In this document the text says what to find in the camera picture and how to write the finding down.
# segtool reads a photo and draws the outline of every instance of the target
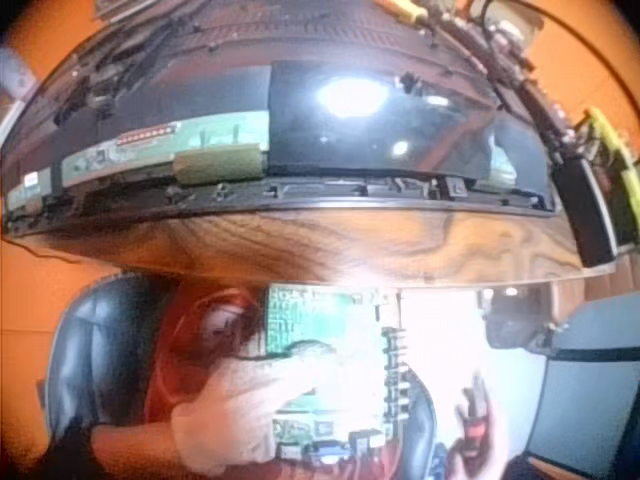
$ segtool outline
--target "finger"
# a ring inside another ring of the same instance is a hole
[[[462,430],[464,430],[469,417],[467,416],[466,410],[462,405],[456,405],[456,418],[460,422],[460,427],[462,428]]]
[[[447,480],[465,480],[467,478],[464,460],[455,445],[449,450],[447,463]]]

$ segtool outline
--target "glossy black panel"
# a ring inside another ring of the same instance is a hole
[[[407,94],[396,76],[339,64],[273,64],[273,175],[438,172],[548,192],[528,125],[446,87]]]

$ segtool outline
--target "electronic component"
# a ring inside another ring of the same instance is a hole
[[[269,288],[267,353],[320,341],[336,350],[342,364],[335,385],[318,385],[276,412],[279,458],[332,464],[381,448],[399,432],[408,402],[398,316],[394,291]]]

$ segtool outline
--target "wooden surface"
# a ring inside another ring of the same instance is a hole
[[[584,274],[563,215],[316,209],[173,219],[21,241],[120,266],[257,283],[459,286]]]

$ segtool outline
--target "orange wall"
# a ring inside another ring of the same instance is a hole
[[[12,26],[7,43],[42,80],[102,25],[94,19],[92,0],[34,0]]]
[[[640,99],[640,45],[624,18],[606,0],[537,0],[589,38],[622,74]],[[536,76],[550,96],[578,120],[585,107],[600,107],[640,150],[640,124],[621,90],[603,66],[576,40],[551,21],[531,49]]]

